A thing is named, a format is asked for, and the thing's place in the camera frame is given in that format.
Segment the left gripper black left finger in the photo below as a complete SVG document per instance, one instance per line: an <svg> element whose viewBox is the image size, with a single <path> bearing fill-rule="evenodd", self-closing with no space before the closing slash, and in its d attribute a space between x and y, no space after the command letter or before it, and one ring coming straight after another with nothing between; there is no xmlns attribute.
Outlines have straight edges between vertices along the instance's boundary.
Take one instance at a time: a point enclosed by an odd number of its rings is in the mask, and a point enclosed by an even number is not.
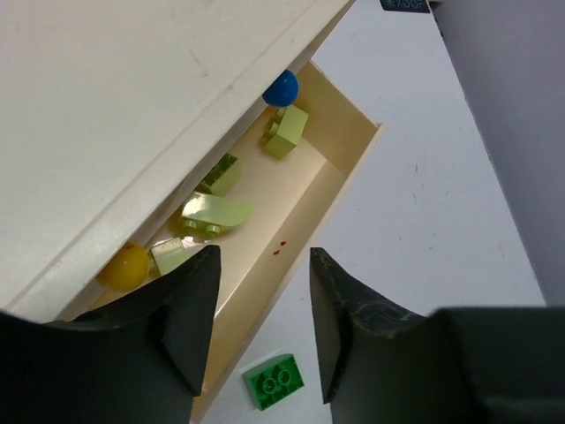
<svg viewBox="0 0 565 424"><path fill-rule="evenodd" d="M2 314L2 422L188 422L202 391L220 279L221 250L209 245L70 322Z"/></svg>

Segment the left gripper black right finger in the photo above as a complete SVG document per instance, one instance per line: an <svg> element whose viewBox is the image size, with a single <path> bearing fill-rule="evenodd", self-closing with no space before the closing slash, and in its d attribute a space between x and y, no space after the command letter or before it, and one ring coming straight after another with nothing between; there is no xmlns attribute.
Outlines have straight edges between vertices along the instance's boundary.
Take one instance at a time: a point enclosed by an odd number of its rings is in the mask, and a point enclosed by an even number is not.
<svg viewBox="0 0 565 424"><path fill-rule="evenodd" d="M564 311L450 307L423 316L310 251L322 398L335 423L561 423Z"/></svg>

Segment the green lego brick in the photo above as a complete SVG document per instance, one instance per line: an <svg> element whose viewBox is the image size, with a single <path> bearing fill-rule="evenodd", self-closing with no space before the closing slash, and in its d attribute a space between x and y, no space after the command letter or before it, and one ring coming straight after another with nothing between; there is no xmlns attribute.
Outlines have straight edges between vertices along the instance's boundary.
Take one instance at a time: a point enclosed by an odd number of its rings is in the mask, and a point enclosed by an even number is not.
<svg viewBox="0 0 565 424"><path fill-rule="evenodd" d="M295 357L285 353L270 358L242 374L247 392L259 411L282 402L305 386Z"/></svg>

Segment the green and lime lego stack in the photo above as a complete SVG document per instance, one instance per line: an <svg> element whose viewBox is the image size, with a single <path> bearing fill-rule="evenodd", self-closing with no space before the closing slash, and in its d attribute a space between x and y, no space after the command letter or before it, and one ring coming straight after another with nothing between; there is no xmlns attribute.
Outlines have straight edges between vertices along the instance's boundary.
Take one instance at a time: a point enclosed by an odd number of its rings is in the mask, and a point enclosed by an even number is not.
<svg viewBox="0 0 565 424"><path fill-rule="evenodd" d="M179 223L185 231L213 238L244 223L253 210L249 201L193 192L180 209Z"/></svg>

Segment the lime lego brick from stack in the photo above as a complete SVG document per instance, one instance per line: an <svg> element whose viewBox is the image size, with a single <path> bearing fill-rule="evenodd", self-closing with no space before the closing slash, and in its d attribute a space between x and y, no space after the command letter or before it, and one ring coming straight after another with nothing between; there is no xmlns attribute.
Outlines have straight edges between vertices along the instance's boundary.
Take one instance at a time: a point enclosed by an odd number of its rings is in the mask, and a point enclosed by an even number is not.
<svg viewBox="0 0 565 424"><path fill-rule="evenodd" d="M215 196L226 196L242 176L242 161L227 153L200 181L195 191Z"/></svg>

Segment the cream drawer cabinet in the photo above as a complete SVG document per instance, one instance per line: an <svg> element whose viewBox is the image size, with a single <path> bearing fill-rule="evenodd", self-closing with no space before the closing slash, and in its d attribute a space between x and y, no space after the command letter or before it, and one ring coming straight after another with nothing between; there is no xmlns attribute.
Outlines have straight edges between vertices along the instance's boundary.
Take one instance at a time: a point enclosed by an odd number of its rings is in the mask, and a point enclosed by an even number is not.
<svg viewBox="0 0 565 424"><path fill-rule="evenodd" d="M56 318L347 8L2 2L2 309Z"/></svg>

